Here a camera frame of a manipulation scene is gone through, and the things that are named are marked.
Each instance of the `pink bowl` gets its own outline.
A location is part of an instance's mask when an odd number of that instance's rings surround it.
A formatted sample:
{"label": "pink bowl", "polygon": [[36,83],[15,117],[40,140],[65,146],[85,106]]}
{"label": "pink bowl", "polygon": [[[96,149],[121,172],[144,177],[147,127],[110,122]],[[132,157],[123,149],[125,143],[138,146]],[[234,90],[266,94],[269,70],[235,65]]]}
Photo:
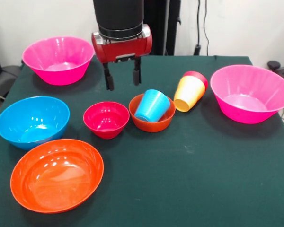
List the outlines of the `pink bowl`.
{"label": "pink bowl", "polygon": [[46,83],[68,85],[84,76],[94,54],[94,47],[87,41],[59,36],[31,44],[22,59]]}
{"label": "pink bowl", "polygon": [[128,109],[116,102],[101,102],[90,106],[83,121],[93,133],[103,139],[116,137],[129,120]]}
{"label": "pink bowl", "polygon": [[260,123],[284,108],[284,79],[251,65],[217,70],[210,81],[222,112],[234,121]]}

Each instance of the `green cloth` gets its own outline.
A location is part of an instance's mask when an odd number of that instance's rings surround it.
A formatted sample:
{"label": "green cloth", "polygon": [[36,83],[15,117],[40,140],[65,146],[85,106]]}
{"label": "green cloth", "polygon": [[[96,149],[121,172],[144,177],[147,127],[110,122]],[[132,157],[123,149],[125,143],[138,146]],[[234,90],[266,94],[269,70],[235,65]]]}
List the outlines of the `green cloth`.
{"label": "green cloth", "polygon": [[133,61],[110,64],[114,91],[106,90],[96,58],[82,80],[63,87],[46,84],[25,66],[1,111],[25,97],[60,98],[71,110],[64,138],[97,148],[105,170],[82,205],[61,214],[35,213],[21,207],[9,187],[25,151],[0,137],[0,227],[284,227],[284,125],[277,114],[256,125],[234,122],[222,114],[209,88],[191,111],[176,111],[159,133],[143,132],[130,120],[118,137],[103,140],[82,120],[96,102],[128,106],[150,88],[172,98],[184,72],[196,70],[209,79],[231,64],[251,62],[247,57],[147,56],[137,87]]}

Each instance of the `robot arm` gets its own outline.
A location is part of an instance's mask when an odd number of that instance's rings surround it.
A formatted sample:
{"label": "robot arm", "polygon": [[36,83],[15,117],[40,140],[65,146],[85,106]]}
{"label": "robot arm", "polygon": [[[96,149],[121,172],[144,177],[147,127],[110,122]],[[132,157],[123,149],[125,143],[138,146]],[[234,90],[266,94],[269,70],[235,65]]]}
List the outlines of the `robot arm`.
{"label": "robot arm", "polygon": [[99,31],[92,43],[103,64],[106,88],[114,90],[108,63],[134,60],[133,82],[141,83],[141,56],[151,52],[152,36],[143,24],[144,0],[93,0]]}

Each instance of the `white wall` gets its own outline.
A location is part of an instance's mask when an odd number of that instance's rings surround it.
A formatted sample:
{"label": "white wall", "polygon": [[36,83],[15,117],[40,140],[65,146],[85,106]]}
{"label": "white wall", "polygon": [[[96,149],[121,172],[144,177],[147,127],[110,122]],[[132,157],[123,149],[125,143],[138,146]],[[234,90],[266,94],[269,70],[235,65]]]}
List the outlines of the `white wall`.
{"label": "white wall", "polygon": [[[201,54],[207,41],[203,31],[201,0]],[[178,26],[175,54],[193,54],[197,43],[198,0],[182,0],[182,25]],[[206,32],[210,55],[246,55],[255,65],[269,60],[284,65],[284,0],[208,0]]]}
{"label": "white wall", "polygon": [[[196,44],[197,0],[182,0],[176,54],[191,55]],[[204,0],[201,0],[201,54]],[[54,36],[90,40],[97,29],[92,0],[0,0],[0,61],[20,64],[30,43]],[[206,31],[210,55],[247,55],[255,65],[284,65],[284,0],[208,0]]]}

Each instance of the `black cylinder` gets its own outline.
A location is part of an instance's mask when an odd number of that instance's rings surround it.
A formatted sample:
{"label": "black cylinder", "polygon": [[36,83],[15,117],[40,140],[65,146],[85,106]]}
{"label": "black cylinder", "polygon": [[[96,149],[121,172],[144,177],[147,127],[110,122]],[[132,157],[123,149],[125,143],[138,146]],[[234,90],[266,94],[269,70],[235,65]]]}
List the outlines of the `black cylinder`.
{"label": "black cylinder", "polygon": [[142,31],[144,0],[93,0],[99,32],[113,40],[126,40]]}

